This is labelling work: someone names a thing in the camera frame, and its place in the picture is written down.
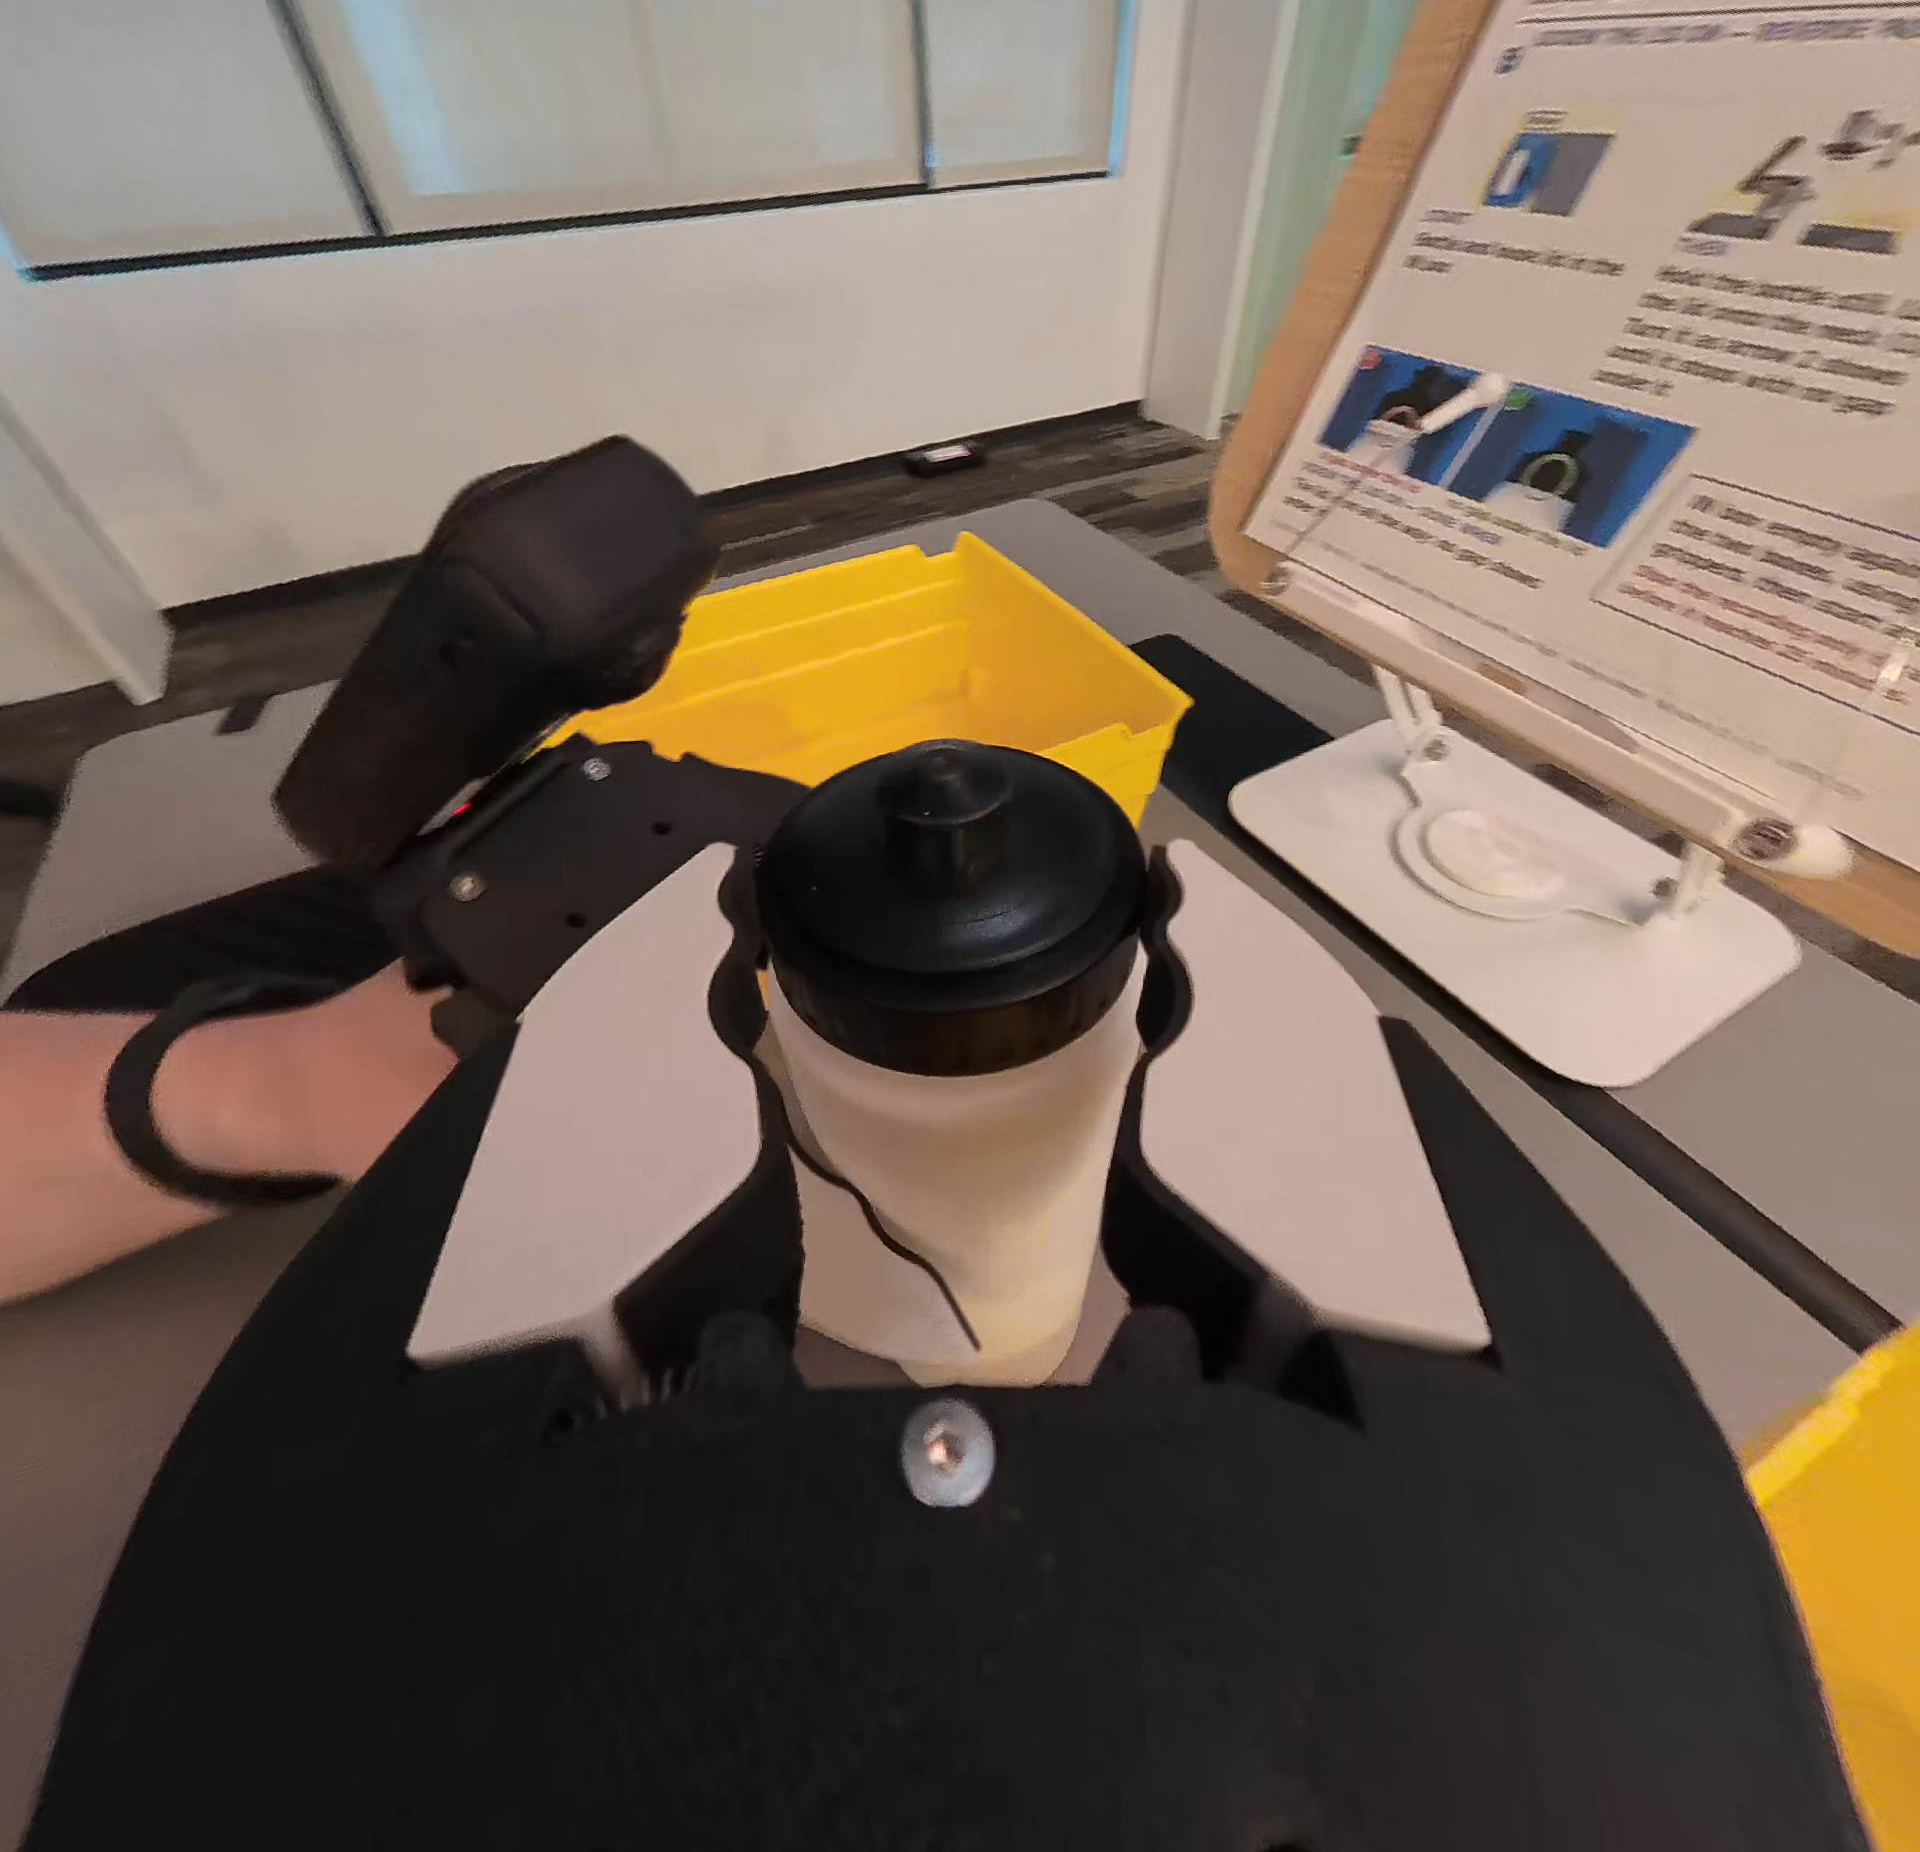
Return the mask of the white plastic bottle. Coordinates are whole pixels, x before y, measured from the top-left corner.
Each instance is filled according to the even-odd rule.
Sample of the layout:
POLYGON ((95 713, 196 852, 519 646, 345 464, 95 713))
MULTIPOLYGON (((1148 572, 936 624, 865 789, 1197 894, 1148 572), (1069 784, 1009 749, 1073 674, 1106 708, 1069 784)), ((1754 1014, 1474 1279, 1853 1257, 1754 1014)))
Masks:
POLYGON ((1028 1066, 923 1076, 863 1066, 820 1040, 765 978, 765 1060, 792 1074, 816 1132, 863 1106, 947 1143, 939 1250, 980 1340, 974 1363, 897 1363, 917 1385, 1043 1385, 1067 1361, 1092 1278, 1124 1094, 1140 1064, 1142 965, 1106 1014, 1028 1066))

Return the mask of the black textured pad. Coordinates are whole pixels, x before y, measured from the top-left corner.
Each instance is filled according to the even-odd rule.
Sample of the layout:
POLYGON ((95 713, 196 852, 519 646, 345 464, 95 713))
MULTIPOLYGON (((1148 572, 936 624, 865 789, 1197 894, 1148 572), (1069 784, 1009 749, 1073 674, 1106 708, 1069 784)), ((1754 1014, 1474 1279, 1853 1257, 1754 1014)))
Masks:
POLYGON ((311 868, 165 914, 60 955, 7 1000, 8 1012, 153 1014, 212 986, 244 1000, 322 1001, 396 962, 365 880, 311 868))

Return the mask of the black bottle lid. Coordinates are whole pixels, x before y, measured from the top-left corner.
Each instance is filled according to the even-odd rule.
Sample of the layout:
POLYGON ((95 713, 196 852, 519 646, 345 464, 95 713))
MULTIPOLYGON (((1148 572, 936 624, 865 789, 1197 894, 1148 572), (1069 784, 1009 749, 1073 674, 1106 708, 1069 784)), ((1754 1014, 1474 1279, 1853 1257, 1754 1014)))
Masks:
POLYGON ((928 1079, 1085 1040, 1140 958, 1148 860, 1086 776, 926 742, 808 793, 755 860, 769 973, 821 1043, 928 1079))

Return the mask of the yellow plastic bin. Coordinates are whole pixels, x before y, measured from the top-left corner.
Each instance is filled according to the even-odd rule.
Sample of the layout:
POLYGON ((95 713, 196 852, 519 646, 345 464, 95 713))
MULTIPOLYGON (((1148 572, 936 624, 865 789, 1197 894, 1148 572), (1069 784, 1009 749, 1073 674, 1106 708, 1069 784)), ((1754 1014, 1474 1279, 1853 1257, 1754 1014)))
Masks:
POLYGON ((547 736, 816 787, 914 744, 1028 752, 1140 820, 1188 693, 990 543, 882 549, 698 595, 654 689, 547 736))
POLYGON ((1917 1326, 1871 1347, 1745 1465, 1867 1838, 1917 1845, 1917 1326))

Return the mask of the person's left hand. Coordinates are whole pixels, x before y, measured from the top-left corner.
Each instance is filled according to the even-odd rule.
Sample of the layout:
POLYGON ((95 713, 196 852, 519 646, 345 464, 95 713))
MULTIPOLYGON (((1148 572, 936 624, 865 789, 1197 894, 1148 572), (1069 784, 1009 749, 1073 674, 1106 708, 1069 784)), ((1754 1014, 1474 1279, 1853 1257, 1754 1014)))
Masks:
POLYGON ((329 1193, 454 1069, 430 1012, 398 970, 343 991, 265 975, 191 986, 110 1064, 110 1138, 157 1191, 199 1207, 329 1193))

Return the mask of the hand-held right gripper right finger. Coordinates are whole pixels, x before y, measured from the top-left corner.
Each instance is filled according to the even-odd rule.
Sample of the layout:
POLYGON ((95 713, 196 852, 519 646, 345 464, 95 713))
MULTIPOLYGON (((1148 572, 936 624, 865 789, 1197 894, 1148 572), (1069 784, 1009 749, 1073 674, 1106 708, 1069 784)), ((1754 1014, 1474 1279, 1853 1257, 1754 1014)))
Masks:
POLYGON ((1154 852, 1106 1266, 1202 1358, 1322 1336, 1484 1357, 1492 1326, 1356 980, 1191 841, 1154 852))

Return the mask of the wooden edged instruction board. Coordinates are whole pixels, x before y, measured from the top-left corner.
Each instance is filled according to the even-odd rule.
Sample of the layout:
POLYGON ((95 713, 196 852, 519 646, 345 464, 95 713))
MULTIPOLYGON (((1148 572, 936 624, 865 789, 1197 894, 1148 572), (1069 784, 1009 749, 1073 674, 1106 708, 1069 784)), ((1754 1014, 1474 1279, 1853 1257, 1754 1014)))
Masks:
POLYGON ((1916 958, 1916 0, 1425 0, 1213 491, 1916 958))

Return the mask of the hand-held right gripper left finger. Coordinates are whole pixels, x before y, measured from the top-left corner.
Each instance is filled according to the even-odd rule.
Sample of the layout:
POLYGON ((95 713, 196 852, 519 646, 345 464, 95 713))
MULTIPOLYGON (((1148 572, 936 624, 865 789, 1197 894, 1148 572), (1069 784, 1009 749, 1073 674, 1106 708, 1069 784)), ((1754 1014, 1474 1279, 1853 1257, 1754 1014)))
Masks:
POLYGON ((419 1368, 571 1346, 792 1363, 797 1177, 765 1032, 751 859, 704 847, 583 945, 516 1027, 411 1334, 419 1368))

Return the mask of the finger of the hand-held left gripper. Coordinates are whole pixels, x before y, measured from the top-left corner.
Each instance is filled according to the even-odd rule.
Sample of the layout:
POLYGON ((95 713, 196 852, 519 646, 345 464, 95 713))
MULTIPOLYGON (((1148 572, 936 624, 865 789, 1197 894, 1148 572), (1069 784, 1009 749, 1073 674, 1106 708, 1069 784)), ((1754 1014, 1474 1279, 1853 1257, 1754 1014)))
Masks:
POLYGON ((951 1198, 947 1143, 863 1106, 808 1122, 800 1083, 779 1072, 787 1153, 797 1181, 803 1324, 897 1363, 974 1363, 980 1340, 939 1250, 951 1198))

